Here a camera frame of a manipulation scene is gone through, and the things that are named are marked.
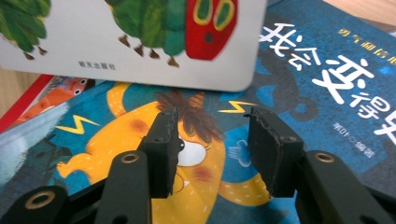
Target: yellow lightning bolt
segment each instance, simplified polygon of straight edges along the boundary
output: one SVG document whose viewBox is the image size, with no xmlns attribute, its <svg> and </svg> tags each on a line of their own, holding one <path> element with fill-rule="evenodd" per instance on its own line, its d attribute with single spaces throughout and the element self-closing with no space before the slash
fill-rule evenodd
<svg viewBox="0 0 396 224">
<path fill-rule="evenodd" d="M 219 110 L 220 113 L 245 113 L 245 109 L 242 108 L 241 105 L 255 105 L 255 104 L 251 104 L 251 103 L 246 103 L 246 102 L 241 102 L 241 101 L 229 101 L 228 103 L 230 103 L 230 105 L 233 106 L 233 108 L 235 108 L 234 110 Z"/>
<path fill-rule="evenodd" d="M 85 130 L 84 130 L 84 127 L 82 126 L 82 121 L 99 126 L 99 124 L 97 124 L 89 119 L 85 119 L 78 115 L 73 115 L 73 120 L 76 124 L 76 128 L 70 128 L 70 127 L 64 127 L 64 126 L 56 126 L 56 128 L 60 129 L 60 130 L 64 130 L 69 133 L 84 134 Z"/>
</svg>

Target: cartoon eye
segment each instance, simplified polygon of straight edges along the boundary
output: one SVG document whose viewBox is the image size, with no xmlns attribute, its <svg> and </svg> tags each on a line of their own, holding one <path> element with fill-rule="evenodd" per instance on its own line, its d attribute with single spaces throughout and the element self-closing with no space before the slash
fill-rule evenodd
<svg viewBox="0 0 396 224">
<path fill-rule="evenodd" d="M 80 89 L 76 89 L 75 91 L 74 91 L 74 94 L 75 95 L 79 95 L 81 93 L 81 90 Z"/>
<path fill-rule="evenodd" d="M 231 0 L 220 0 L 216 9 L 214 25 L 217 31 L 224 30 L 230 24 L 235 14 L 235 5 Z"/>
<path fill-rule="evenodd" d="M 199 25 L 207 25 L 212 19 L 213 0 L 198 0 L 194 7 L 194 21 Z"/>
<path fill-rule="evenodd" d="M 177 165 L 193 166 L 201 163 L 206 157 L 205 148 L 201 144 L 182 140 L 184 141 L 184 149 L 178 153 Z"/>
</svg>

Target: red caterpillar head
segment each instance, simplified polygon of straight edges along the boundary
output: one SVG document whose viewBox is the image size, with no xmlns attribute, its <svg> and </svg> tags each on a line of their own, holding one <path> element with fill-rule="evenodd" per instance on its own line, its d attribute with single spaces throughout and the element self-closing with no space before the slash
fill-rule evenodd
<svg viewBox="0 0 396 224">
<path fill-rule="evenodd" d="M 237 0 L 187 1 L 187 55 L 193 59 L 214 59 L 233 32 L 237 9 Z"/>
</svg>

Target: screw hole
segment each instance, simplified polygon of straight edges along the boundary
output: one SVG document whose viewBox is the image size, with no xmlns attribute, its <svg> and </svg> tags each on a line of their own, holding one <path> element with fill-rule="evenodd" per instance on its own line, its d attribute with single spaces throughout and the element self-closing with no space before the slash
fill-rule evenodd
<svg viewBox="0 0 396 224">
<path fill-rule="evenodd" d="M 113 224 L 125 224 L 128 223 L 127 216 L 117 216 L 113 219 Z"/>
<path fill-rule="evenodd" d="M 54 192 L 50 190 L 40 191 L 26 201 L 25 207 L 30 210 L 41 208 L 52 202 L 54 198 Z"/>
<path fill-rule="evenodd" d="M 121 159 L 121 161 L 123 163 L 132 163 L 137 160 L 139 160 L 139 157 L 133 153 L 127 154 L 127 155 L 123 156 Z"/>
<path fill-rule="evenodd" d="M 326 154 L 326 153 L 317 153 L 315 154 L 315 157 L 319 160 L 319 161 L 323 161 L 323 162 L 334 162 L 334 157 Z"/>
</svg>

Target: children's picture book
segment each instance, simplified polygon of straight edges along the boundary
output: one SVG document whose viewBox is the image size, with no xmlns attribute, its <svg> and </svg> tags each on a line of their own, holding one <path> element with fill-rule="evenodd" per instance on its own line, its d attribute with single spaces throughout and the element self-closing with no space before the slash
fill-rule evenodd
<svg viewBox="0 0 396 224">
<path fill-rule="evenodd" d="M 185 148 L 174 194 L 152 200 L 153 223 L 299 223 L 295 199 L 271 198 L 251 164 L 244 115 L 253 106 L 276 113 L 305 150 L 339 156 L 364 186 L 395 199 L 395 38 L 322 1 L 287 0 L 268 8 L 255 41 L 245 91 L 106 81 L 1 133 L 0 216 L 39 186 L 73 195 L 106 178 L 111 160 L 136 149 L 170 107 Z"/>
<path fill-rule="evenodd" d="M 41 75 L 26 93 L 0 118 L 0 133 L 75 97 L 103 82 L 83 77 Z"/>
<path fill-rule="evenodd" d="M 0 3 L 0 67 L 217 91 L 246 89 L 267 0 Z"/>
</svg>

